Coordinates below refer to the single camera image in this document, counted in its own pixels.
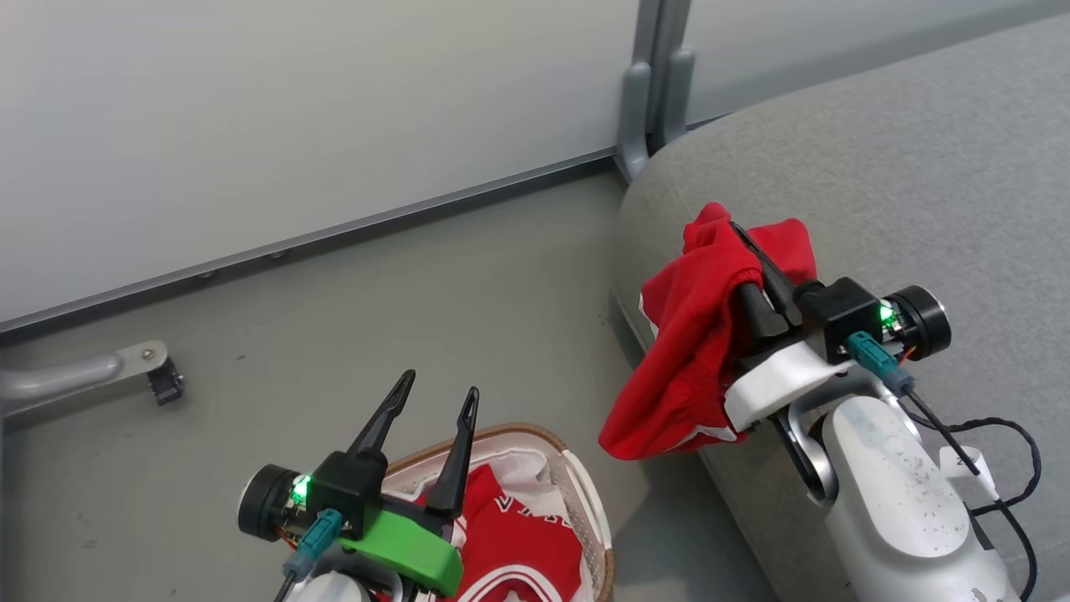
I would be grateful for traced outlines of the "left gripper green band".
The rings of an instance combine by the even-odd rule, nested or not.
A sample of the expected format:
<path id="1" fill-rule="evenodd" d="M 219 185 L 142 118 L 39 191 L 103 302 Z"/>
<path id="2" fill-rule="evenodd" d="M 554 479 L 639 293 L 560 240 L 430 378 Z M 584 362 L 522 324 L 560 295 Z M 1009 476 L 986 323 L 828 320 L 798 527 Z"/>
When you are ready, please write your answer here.
<path id="1" fill-rule="evenodd" d="M 385 400 L 374 410 L 347 451 L 334 451 L 311 475 L 311 558 L 339 544 L 394 570 L 421 588 L 452 597 L 463 573 L 460 554 L 443 536 L 465 507 L 467 478 L 474 443 L 479 390 L 471 386 L 457 417 L 435 485 L 425 495 L 425 506 L 406 515 L 391 507 L 382 494 L 387 468 L 382 446 L 394 419 L 406 410 L 416 370 L 402 373 Z"/>

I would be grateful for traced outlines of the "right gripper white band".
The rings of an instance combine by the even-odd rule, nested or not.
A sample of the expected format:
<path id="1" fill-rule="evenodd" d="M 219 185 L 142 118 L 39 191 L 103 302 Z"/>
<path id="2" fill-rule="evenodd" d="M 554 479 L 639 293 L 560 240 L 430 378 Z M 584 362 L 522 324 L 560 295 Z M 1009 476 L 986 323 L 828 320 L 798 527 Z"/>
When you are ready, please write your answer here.
<path id="1" fill-rule="evenodd" d="M 744 431 L 795 404 L 810 411 L 851 395 L 883 397 L 878 379 L 849 354 L 849 338 L 863 331 L 885 342 L 888 304 L 851 278 L 796 287 L 742 225 L 730 223 L 761 264 L 761 287 L 735 290 L 754 346 L 736 359 L 742 376 L 727 389 L 730 426 Z"/>

